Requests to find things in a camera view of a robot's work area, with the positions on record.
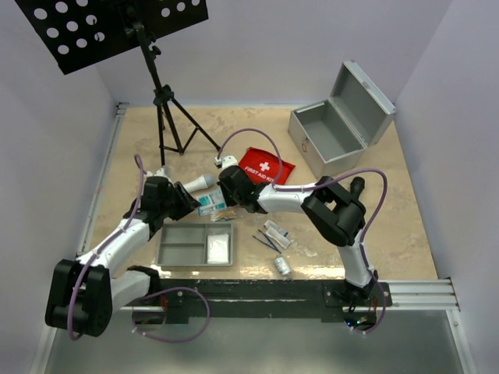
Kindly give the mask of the teal gauze dressing packet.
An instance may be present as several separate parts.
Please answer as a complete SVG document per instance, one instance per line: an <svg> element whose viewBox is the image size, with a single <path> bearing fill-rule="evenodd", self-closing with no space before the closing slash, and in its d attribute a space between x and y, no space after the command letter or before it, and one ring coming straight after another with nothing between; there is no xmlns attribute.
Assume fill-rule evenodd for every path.
<svg viewBox="0 0 499 374"><path fill-rule="evenodd" d="M196 198L201 206L216 206L218 210L223 210L227 207L225 198L221 189L215 189Z"/></svg>

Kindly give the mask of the cotton swabs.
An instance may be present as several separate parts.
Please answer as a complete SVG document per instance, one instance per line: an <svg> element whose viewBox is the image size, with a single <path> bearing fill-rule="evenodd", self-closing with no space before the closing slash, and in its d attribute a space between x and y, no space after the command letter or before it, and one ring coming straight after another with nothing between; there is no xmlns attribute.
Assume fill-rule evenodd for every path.
<svg viewBox="0 0 499 374"><path fill-rule="evenodd" d="M214 210L210 213L212 222L233 221L239 217L235 209L227 208L223 210Z"/></svg>

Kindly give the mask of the red first aid pouch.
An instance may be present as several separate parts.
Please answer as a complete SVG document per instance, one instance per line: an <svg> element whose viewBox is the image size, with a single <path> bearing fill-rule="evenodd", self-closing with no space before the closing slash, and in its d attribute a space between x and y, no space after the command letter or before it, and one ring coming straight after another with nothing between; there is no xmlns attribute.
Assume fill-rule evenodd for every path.
<svg viewBox="0 0 499 374"><path fill-rule="evenodd" d="M249 147L246 153L239 161L239 166L249 176L252 182L273 182L276 176L278 185L284 185L288 180L289 175L295 169L295 165L286 161L282 161L282 172L278 157L266 150Z"/></svg>

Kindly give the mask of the grey compartment tray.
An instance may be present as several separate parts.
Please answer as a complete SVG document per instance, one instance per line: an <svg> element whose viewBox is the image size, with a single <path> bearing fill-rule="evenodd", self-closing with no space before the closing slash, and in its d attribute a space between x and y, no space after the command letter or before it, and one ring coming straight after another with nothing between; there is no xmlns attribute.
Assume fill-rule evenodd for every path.
<svg viewBox="0 0 499 374"><path fill-rule="evenodd" d="M233 263L233 226L231 222L165 224L155 264L158 266L231 266ZM207 262L207 236L229 235L229 262Z"/></svg>

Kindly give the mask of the white gauze pad packet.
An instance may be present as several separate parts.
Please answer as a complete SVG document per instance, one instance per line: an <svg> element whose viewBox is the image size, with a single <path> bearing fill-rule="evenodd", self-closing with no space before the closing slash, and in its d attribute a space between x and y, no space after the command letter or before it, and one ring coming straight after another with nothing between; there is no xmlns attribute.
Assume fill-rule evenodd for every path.
<svg viewBox="0 0 499 374"><path fill-rule="evenodd" d="M207 262L209 264L227 264L229 262L229 235L207 236Z"/></svg>

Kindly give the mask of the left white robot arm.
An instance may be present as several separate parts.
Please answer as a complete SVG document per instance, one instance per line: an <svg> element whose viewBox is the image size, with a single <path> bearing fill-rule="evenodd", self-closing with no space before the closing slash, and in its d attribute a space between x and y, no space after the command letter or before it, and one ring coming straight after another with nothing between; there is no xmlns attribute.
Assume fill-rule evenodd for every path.
<svg viewBox="0 0 499 374"><path fill-rule="evenodd" d="M200 203L192 194L200 189L195 181L183 185L165 176L146 178L140 196L104 241L82 256L56 264L46 325L68 330L73 340L98 337L121 307L135 300L156 304L161 298L156 270L131 266L120 277L115 271L162 229L165 220L178 221L196 210Z"/></svg>

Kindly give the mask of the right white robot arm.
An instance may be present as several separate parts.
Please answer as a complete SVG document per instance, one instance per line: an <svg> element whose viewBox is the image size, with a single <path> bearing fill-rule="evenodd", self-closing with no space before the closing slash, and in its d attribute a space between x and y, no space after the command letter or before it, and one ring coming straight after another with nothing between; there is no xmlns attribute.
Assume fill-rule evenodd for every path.
<svg viewBox="0 0 499 374"><path fill-rule="evenodd" d="M361 170L339 178L323 176L308 185L253 182L240 166L229 166L218 176L226 203L249 213L303 213L320 235L338 248L345 268L349 301L364 306L375 296L376 276L362 237L366 208L360 201L365 180Z"/></svg>

